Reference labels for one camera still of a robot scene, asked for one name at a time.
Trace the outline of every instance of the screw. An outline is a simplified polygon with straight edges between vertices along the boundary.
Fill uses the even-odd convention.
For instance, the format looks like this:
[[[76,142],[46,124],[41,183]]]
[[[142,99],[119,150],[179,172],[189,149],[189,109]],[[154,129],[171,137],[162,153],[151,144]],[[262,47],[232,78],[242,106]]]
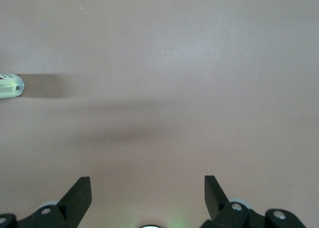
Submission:
[[[50,208],[45,208],[41,211],[41,215],[45,215],[45,214],[48,214],[49,212],[51,211]]]
[[[234,203],[231,205],[231,207],[235,210],[235,211],[241,211],[243,208],[241,207],[241,205],[239,205],[238,203]]]
[[[5,223],[6,222],[6,218],[5,217],[1,217],[0,218],[0,224]]]
[[[278,219],[284,220],[286,219],[286,216],[281,211],[274,211],[274,216]]]

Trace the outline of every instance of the bottle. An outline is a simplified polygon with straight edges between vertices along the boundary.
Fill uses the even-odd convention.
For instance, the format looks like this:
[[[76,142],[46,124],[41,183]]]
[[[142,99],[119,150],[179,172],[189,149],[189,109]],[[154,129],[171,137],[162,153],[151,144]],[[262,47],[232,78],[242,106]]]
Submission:
[[[24,87],[18,75],[0,73],[0,99],[20,96]]]

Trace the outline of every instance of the gray surface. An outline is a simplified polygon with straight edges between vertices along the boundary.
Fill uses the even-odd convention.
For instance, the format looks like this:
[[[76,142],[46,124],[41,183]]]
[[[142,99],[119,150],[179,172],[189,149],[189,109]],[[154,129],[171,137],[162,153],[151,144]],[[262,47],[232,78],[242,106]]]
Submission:
[[[80,227],[207,219],[204,175],[317,227],[318,0],[0,0],[0,213],[91,176]]]

